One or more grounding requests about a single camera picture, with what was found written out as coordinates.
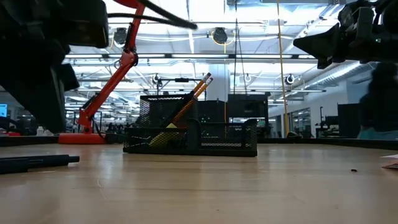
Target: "ceiling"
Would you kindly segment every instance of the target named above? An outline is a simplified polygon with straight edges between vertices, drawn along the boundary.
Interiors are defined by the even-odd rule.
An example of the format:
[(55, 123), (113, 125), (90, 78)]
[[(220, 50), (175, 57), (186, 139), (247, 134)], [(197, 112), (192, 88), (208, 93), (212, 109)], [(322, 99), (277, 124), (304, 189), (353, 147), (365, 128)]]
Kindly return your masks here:
[[(104, 0), (104, 2), (108, 13), (134, 13), (133, 9), (114, 1)], [(326, 0), (288, 1), (294, 3), (281, 4), (280, 16), (278, 16), (276, 4), (263, 4), (260, 0), (239, 1), (237, 11), (230, 4), (230, 0), (152, 0), (152, 2), (183, 19), (197, 23), (198, 29), (187, 30), (156, 22), (142, 21), (136, 42), (137, 53), (140, 56), (139, 64), (130, 69), (125, 79), (109, 97), (108, 103), (124, 103), (125, 106), (133, 109), (131, 105), (139, 102), (140, 95), (155, 94), (155, 85), (152, 82), (155, 74), (160, 78), (200, 78), (208, 72), (208, 67), (211, 64), (219, 63), (228, 65), (231, 80), (234, 77), (237, 77), (238, 80), (243, 80), (244, 76), (250, 77), (249, 82), (236, 82), (236, 88), (245, 88), (244, 84), (246, 83), (246, 88), (251, 90), (256, 88), (280, 90), (280, 49), (284, 56), (284, 75), (292, 74), (296, 78), (294, 86), (299, 86), (300, 82), (309, 82), (324, 71), (317, 70), (317, 61), (294, 47), (292, 41), (297, 37), (328, 30), (337, 23), (338, 12), (343, 7), (338, 4), (329, 5), (330, 1)], [(144, 14), (158, 17), (150, 10), (146, 10)], [(278, 38), (278, 17), (281, 19), (281, 43)], [(236, 18), (239, 35), (236, 35), (235, 32)], [(80, 100), (67, 97), (67, 102), (78, 105), (85, 102), (109, 80), (116, 71), (118, 57), (121, 53), (121, 48), (113, 42), (114, 32), (120, 27), (127, 28), (130, 21), (125, 18), (109, 19), (110, 41), (109, 46), (105, 49), (71, 46), (72, 51), (65, 59), (65, 63), (73, 65), (81, 87), (78, 91), (66, 94), (80, 97)], [(215, 43), (212, 32), (216, 27), (225, 28), (228, 45)], [(154, 54), (163, 56), (156, 58), (153, 57)], [(190, 55), (180, 58), (163, 58), (164, 54)], [(198, 54), (208, 55), (197, 58)], [(248, 56), (245, 59), (235, 60), (228, 57), (213, 58), (213, 54), (229, 54), (234, 57), (246, 54)], [(194, 82), (170, 82), (163, 90), (177, 90), (171, 93), (181, 93), (178, 90), (191, 90), (194, 85)], [(273, 97), (278, 99), (279, 94), (275, 93)], [(302, 93), (295, 95), (297, 99), (300, 96)]]

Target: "table surface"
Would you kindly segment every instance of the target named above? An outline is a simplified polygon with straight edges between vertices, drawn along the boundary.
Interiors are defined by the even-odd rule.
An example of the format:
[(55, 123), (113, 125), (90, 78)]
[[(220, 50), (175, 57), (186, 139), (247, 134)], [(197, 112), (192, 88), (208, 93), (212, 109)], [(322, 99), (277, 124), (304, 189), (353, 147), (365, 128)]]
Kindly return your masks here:
[(80, 155), (68, 167), (0, 175), (0, 223), (398, 223), (398, 171), (380, 168), (396, 151), (264, 144), (241, 158), (121, 148), (0, 148), (0, 157)]

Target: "wooden table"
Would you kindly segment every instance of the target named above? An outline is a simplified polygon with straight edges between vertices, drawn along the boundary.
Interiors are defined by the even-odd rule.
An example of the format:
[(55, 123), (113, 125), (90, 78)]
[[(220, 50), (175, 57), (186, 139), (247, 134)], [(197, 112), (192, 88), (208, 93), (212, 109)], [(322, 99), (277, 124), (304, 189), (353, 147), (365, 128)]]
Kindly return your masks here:
[(379, 165), (395, 151), (274, 144), (240, 158), (121, 148), (0, 148), (1, 157), (81, 156), (68, 167), (0, 175), (0, 223), (398, 223), (398, 172)]

